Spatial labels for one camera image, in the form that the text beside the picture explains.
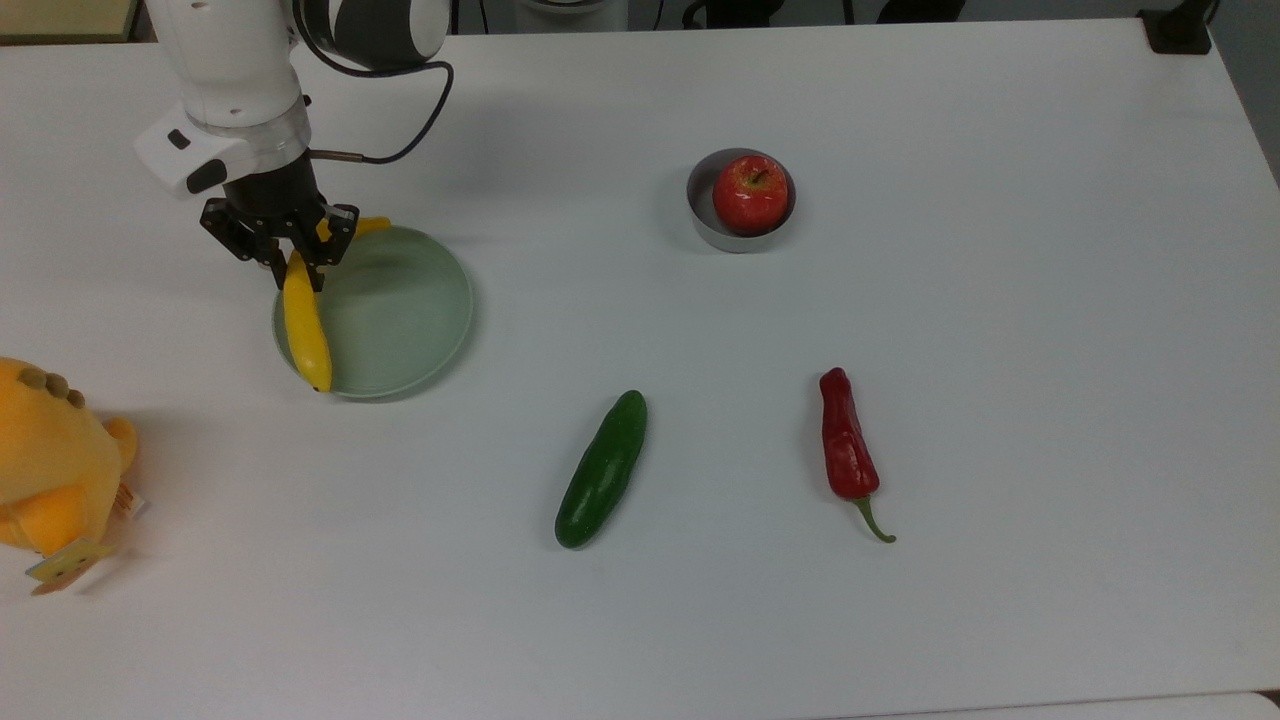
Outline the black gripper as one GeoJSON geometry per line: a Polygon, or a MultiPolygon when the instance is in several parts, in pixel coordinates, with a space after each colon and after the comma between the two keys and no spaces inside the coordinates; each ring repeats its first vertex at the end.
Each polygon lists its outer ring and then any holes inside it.
{"type": "Polygon", "coordinates": [[[325,270],[337,266],[355,240],[360,210],[348,204],[325,205],[310,160],[293,160],[275,170],[221,184],[225,199],[204,204],[200,224],[241,261],[253,261],[284,288],[288,260],[280,238],[293,238],[316,293],[325,270]]]}

